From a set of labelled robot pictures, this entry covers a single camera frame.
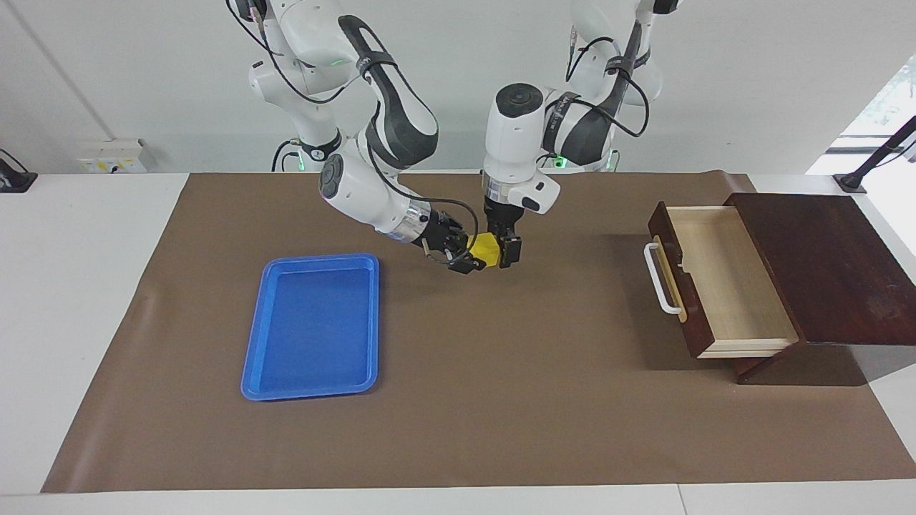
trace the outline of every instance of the blue tray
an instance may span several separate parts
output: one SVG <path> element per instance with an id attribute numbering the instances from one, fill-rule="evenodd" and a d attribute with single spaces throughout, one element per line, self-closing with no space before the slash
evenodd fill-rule
<path id="1" fill-rule="evenodd" d="M 250 400 L 359 393 L 378 375 L 378 259 L 288 257 L 261 276 L 242 373 Z"/>

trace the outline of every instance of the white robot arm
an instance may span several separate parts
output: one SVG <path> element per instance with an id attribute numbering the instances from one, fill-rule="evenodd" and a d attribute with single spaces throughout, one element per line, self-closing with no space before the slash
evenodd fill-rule
<path id="1" fill-rule="evenodd" d="M 355 220 L 397 241 L 422 247 L 428 257 L 469 273 L 485 263 L 467 249 L 468 235 L 430 200 L 398 184 L 401 171 L 435 152 L 439 127 L 410 88 L 375 32 L 336 0 L 236 0 L 245 19 L 258 23 L 270 63 L 249 72 L 254 91 L 283 108 L 299 134 L 307 170 L 321 171 L 322 197 Z M 378 99 L 368 125 L 354 137 L 337 128 L 332 97 L 311 96 L 363 78 Z"/>
<path id="2" fill-rule="evenodd" d="M 560 185 L 537 165 L 540 155 L 557 155 L 587 170 L 605 167 L 616 127 L 638 137 L 649 122 L 649 102 L 661 91 L 661 73 L 649 59 L 649 35 L 658 15 L 673 12 L 679 0 L 573 0 L 572 64 L 578 35 L 590 43 L 580 50 L 562 92 L 523 82 L 499 93 L 486 128 L 484 202 L 487 230 L 500 247 L 500 268 L 517 262 L 521 238 L 515 234 L 525 210 L 547 213 Z M 580 73 L 578 65 L 582 64 Z M 622 104 L 645 104 L 639 131 L 616 121 Z"/>

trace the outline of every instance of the dark wooden top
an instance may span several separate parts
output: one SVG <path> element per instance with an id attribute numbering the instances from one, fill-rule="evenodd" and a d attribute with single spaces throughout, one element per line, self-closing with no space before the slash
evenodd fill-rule
<path id="1" fill-rule="evenodd" d="M 916 345 L 916 286 L 849 197 L 736 193 L 734 205 L 809 345 Z"/>

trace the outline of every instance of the brown paper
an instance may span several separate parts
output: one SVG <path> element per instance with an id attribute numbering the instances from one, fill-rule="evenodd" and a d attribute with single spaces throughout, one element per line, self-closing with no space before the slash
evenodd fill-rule
<path id="1" fill-rule="evenodd" d="M 558 181 L 550 214 L 518 225 L 520 263 L 461 276 L 334 211 L 316 176 L 192 175 L 44 491 L 916 477 L 868 387 L 738 386 L 660 311 L 641 253 L 655 204 L 720 204 L 747 178 Z M 404 182 L 481 203 L 478 177 Z M 376 385 L 244 399 L 263 267 L 348 252 L 381 262 Z"/>

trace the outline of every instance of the white table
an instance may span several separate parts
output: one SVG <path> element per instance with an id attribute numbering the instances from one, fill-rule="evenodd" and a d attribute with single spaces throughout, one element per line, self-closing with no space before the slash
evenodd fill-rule
<path id="1" fill-rule="evenodd" d="M 751 179 L 761 192 L 839 193 L 826 177 Z M 0 196 L 0 263 L 16 266 L 0 269 L 0 513 L 916 512 L 916 480 L 38 495 L 186 180 L 48 175 Z M 856 201 L 916 278 L 916 257 L 867 197 Z M 916 367 L 871 387 L 916 455 Z"/>

